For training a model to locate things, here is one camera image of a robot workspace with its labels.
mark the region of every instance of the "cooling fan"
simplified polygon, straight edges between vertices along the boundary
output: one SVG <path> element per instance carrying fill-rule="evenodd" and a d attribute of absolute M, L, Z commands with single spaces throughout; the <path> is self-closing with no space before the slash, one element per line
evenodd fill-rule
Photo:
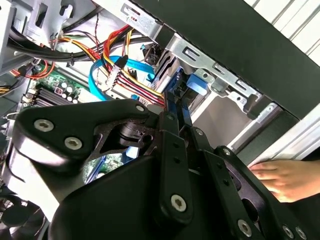
<path fill-rule="evenodd" d="M 41 209 L 16 195 L 0 196 L 0 239 L 35 240 L 45 222 Z"/>

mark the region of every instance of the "ram slot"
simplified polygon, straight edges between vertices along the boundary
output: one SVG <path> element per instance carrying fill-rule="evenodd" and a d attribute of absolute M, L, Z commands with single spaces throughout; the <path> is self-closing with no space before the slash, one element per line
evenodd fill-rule
<path fill-rule="evenodd" d="M 44 99 L 36 98 L 34 104 L 39 107 L 51 107 L 54 106 L 51 102 L 47 102 Z"/>
<path fill-rule="evenodd" d="M 50 92 L 49 90 L 45 88 L 40 88 L 38 90 L 38 98 L 46 99 L 48 102 L 53 103 L 54 105 L 68 105 L 72 104 L 72 102 L 67 101 L 61 96 L 56 95 L 53 92 Z"/>

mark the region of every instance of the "bolt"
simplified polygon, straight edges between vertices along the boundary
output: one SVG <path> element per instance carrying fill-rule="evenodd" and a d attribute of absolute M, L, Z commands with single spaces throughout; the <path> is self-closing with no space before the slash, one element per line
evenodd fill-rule
<path fill-rule="evenodd" d="M 196 131 L 197 134 L 199 134 L 200 136 L 202 136 L 202 135 L 204 134 L 204 132 L 201 131 L 199 128 L 197 128 L 195 131 Z"/>
<path fill-rule="evenodd" d="M 174 194 L 171 197 L 171 205 L 178 212 L 184 212 L 187 209 L 186 201 L 179 195 Z"/>
<path fill-rule="evenodd" d="M 248 238 L 252 236 L 251 228 L 245 220 L 242 220 L 242 219 L 238 220 L 238 227 L 241 230 L 241 232 L 244 235 L 246 235 Z"/>
<path fill-rule="evenodd" d="M 46 119 L 38 119 L 34 122 L 34 127 L 41 132 L 50 132 L 54 129 L 54 124 Z"/>
<path fill-rule="evenodd" d="M 292 231 L 286 225 L 283 225 L 282 228 L 289 238 L 293 239 L 295 237 Z"/>
<path fill-rule="evenodd" d="M 137 105 L 135 108 L 138 109 L 140 112 L 143 112 L 143 111 L 145 110 L 145 109 L 144 109 L 142 106 L 140 106 L 140 105 Z"/>
<path fill-rule="evenodd" d="M 34 68 L 37 70 L 37 71 L 40 71 L 42 69 L 42 67 L 40 65 L 35 65 Z"/>
<path fill-rule="evenodd" d="M 228 156 L 231 155 L 231 152 L 230 152 L 229 149 L 227 149 L 227 148 L 224 148 L 224 149 L 223 149 L 223 152 L 224 152 L 226 155 L 228 155 Z"/>
<path fill-rule="evenodd" d="M 68 149 L 78 150 L 82 147 L 82 142 L 79 138 L 70 136 L 64 140 L 64 144 Z"/>
<path fill-rule="evenodd" d="M 274 108 L 275 108 L 274 106 L 269 106 L 269 107 L 268 107 L 268 111 L 271 112 Z"/>
<path fill-rule="evenodd" d="M 304 240 L 307 240 L 307 236 L 306 234 L 304 233 L 304 231 L 302 231 L 299 227 L 296 227 L 295 228 L 296 232 L 299 234 L 299 236 L 304 239 Z"/>

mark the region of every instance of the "hand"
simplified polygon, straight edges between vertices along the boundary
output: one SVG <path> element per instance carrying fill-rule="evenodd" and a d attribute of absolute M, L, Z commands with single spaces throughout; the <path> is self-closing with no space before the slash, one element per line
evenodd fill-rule
<path fill-rule="evenodd" d="M 276 160 L 250 167 L 253 174 L 282 203 L 320 193 L 320 160 Z"/>

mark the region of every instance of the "cable connector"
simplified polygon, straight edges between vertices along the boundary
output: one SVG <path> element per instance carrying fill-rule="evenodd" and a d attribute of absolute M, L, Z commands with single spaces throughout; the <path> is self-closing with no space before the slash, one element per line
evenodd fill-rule
<path fill-rule="evenodd" d="M 107 81 L 105 81 L 107 88 L 112 89 L 115 86 L 117 77 L 119 76 L 121 70 L 124 69 L 125 66 L 127 65 L 128 59 L 129 59 L 128 55 L 125 55 L 125 56 L 120 57 L 114 63 L 113 68 L 110 72 L 110 75 L 109 75 Z"/>
<path fill-rule="evenodd" d="M 128 62 L 128 55 L 124 55 L 119 57 L 119 59 L 114 63 L 115 66 L 119 67 L 120 69 L 124 69 Z"/>

